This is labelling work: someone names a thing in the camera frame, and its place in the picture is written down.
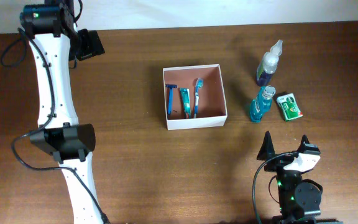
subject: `brown table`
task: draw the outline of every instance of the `brown table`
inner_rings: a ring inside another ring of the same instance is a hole
[[[269,130],[277,152],[297,149],[303,134],[321,149],[305,174],[324,187],[320,218],[358,223],[358,22],[99,32],[106,53],[70,70],[80,123],[96,131],[93,174],[99,202],[114,223],[252,223],[256,155]],[[17,38],[0,35],[0,54]],[[270,82],[294,93],[304,117],[284,122],[276,104],[260,124],[244,105],[258,92],[258,63],[278,39],[283,54]],[[11,56],[19,56],[16,47]],[[39,97],[30,50],[17,68],[0,66],[0,223],[73,223],[61,172],[25,169],[9,148],[37,126]],[[162,68],[218,63],[228,118],[220,128],[167,131]],[[28,140],[29,163],[56,163]],[[278,215],[257,183],[260,215]],[[277,197],[276,187],[272,193]]]

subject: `toothbrush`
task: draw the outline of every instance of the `toothbrush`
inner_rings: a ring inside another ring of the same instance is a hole
[[[194,107],[194,118],[197,118],[197,111],[198,111],[198,89],[203,87],[203,79],[202,78],[197,78],[197,82],[196,82],[196,106]]]

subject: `teal bottle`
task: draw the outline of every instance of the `teal bottle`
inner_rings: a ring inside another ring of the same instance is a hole
[[[263,115],[272,107],[276,89],[272,86],[262,86],[256,99],[252,100],[249,116],[252,122],[259,123]]]

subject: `blue razor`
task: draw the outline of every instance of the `blue razor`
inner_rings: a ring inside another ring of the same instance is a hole
[[[167,114],[171,114],[172,112],[172,98],[173,98],[173,88],[178,88],[177,85],[165,84],[165,87],[169,88],[169,101],[168,101],[168,109]]]
[[[196,105],[194,107],[194,118],[197,118],[197,112],[198,112],[198,89],[203,87],[204,80],[202,78],[197,78],[196,82]]]

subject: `mouthwash bottle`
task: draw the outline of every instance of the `mouthwash bottle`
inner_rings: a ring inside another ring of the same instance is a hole
[[[283,41],[278,42],[266,52],[256,71],[256,82],[258,86],[266,86],[277,69],[278,56],[283,52]]]
[[[273,96],[276,89],[272,86],[263,86],[260,88],[256,99],[252,100],[249,116],[252,122],[259,123],[262,116],[270,109],[273,103]]]

